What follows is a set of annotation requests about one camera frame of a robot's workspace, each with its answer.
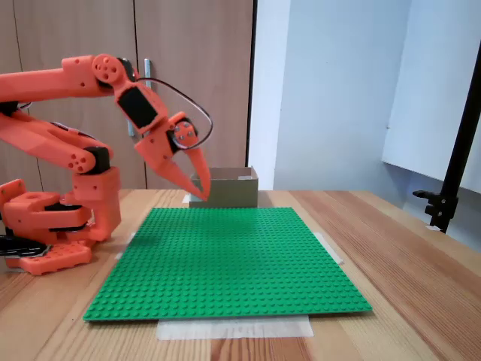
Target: small box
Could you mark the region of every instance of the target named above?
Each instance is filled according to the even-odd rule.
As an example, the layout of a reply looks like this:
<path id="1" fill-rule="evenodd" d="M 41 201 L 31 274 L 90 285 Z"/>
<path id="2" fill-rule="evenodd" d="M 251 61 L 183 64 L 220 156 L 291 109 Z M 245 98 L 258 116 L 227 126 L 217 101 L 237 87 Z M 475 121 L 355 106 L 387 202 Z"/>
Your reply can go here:
<path id="1" fill-rule="evenodd" d="M 199 187 L 198 175 L 192 182 Z M 191 208 L 255 208 L 259 179 L 254 168 L 210 168 L 210 196 L 203 202 L 191 196 Z"/>

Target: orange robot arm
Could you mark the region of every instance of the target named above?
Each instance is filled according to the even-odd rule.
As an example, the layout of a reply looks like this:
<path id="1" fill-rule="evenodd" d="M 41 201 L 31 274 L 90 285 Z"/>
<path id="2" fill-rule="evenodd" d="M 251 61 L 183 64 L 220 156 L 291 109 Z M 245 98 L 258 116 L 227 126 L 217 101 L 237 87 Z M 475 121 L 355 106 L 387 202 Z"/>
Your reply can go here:
<path id="1" fill-rule="evenodd" d="M 210 174 L 199 148 L 182 149 L 198 142 L 197 132 L 184 113 L 168 117 L 168 109 L 150 88 L 138 83 L 130 62 L 114 56 L 78 56 L 62 60 L 62 68 L 0 75 L 0 139 L 75 174 L 89 174 L 98 160 L 91 149 L 106 145 L 76 129 L 35 119 L 17 110 L 18 102 L 67 97 L 114 96 L 115 102 L 145 135 L 135 149 L 155 173 L 191 194 L 207 199 Z M 201 178 L 198 189 L 175 162 L 183 150 Z"/>

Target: white panel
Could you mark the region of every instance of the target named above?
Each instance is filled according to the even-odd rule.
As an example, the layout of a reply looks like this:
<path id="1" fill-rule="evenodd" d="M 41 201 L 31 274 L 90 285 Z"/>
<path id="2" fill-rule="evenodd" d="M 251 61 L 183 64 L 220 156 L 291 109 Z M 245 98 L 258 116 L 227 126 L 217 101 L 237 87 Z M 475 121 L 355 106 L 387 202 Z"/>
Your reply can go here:
<path id="1" fill-rule="evenodd" d="M 257 4 L 249 166 L 259 176 L 260 190 L 272 190 L 274 183 L 290 3 L 259 0 Z"/>
<path id="2" fill-rule="evenodd" d="M 481 39 L 480 0 L 413 0 L 383 160 L 444 179 Z M 481 131 L 461 185 L 481 192 Z"/>
<path id="3" fill-rule="evenodd" d="M 407 177 L 381 156 L 409 9 L 409 1 L 291 3 L 275 189 L 370 190 L 403 202 Z"/>

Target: wire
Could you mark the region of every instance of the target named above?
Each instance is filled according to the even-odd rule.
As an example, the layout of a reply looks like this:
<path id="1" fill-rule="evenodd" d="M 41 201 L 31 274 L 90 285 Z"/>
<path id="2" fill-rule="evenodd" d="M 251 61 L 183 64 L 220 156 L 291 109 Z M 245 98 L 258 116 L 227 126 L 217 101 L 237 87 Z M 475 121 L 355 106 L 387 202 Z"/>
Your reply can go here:
<path id="1" fill-rule="evenodd" d="M 17 109 L 28 109 L 30 108 L 30 105 L 32 105 L 33 102 L 25 103 L 24 105 L 20 105 L 19 107 L 17 106 Z"/>
<path id="2" fill-rule="evenodd" d="M 161 85 L 164 85 L 166 86 L 167 88 L 169 88 L 170 90 L 173 90 L 175 91 L 177 94 L 179 94 L 180 96 L 182 96 L 185 100 L 187 100 L 190 104 L 194 105 L 195 108 L 197 108 L 198 111 L 200 111 L 206 118 L 207 120 L 209 121 L 209 124 L 210 124 L 210 128 L 209 128 L 209 131 L 207 132 L 207 134 L 200 140 L 198 141 L 197 143 L 195 143 L 194 145 L 191 145 L 190 147 L 186 147 L 185 145 L 182 145 L 180 143 L 178 143 L 176 141 L 175 138 L 172 138 L 172 141 L 175 143 L 175 145 L 177 145 L 180 149 L 182 150 L 189 150 L 189 149 L 194 149 L 194 148 L 197 148 L 198 146 L 200 146 L 202 143 L 204 143 L 209 137 L 210 137 L 210 134 L 212 134 L 212 130 L 213 130 L 213 121 L 212 121 L 212 118 L 210 118 L 210 115 L 209 113 L 203 109 L 202 106 L 200 106 L 199 104 L 197 104 L 196 102 L 194 102 L 194 100 L 192 98 L 190 98 L 189 96 L 185 95 L 184 93 L 182 93 L 180 90 L 178 90 L 176 87 L 170 85 L 169 83 L 166 83 L 164 82 L 163 80 L 160 80 L 160 79 L 157 79 L 156 77 L 139 77 L 137 79 L 137 81 L 153 81 L 155 83 L 159 83 Z"/>

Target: cabinet door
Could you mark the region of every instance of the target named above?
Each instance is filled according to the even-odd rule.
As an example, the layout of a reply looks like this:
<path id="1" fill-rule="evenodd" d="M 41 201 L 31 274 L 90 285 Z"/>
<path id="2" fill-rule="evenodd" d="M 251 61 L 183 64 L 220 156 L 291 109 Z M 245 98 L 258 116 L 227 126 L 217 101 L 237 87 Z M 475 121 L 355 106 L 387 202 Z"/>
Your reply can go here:
<path id="1" fill-rule="evenodd" d="M 22 71 L 15 32 L 13 2 L 2 2 L 0 11 L 0 73 Z M 42 190 L 36 158 L 0 141 L 0 184 L 17 178 L 25 181 L 27 190 Z"/>
<path id="2" fill-rule="evenodd" d="M 202 146 L 209 166 L 244 166 L 253 0 L 136 0 L 135 17 L 140 68 L 150 59 L 152 76 L 212 116 L 213 134 Z M 196 109 L 172 91 L 156 90 L 172 114 L 185 111 L 204 134 L 207 122 Z M 192 172 L 185 156 L 176 161 Z M 147 186 L 172 187 L 148 166 Z"/>
<path id="3" fill-rule="evenodd" d="M 132 0 L 14 0 L 24 71 L 60 68 L 65 57 L 109 53 L 136 65 Z M 34 103 L 30 114 L 80 129 L 113 148 L 123 188 L 145 188 L 145 166 L 134 150 L 126 120 L 113 98 Z M 66 192 L 71 174 L 39 161 L 44 190 Z"/>

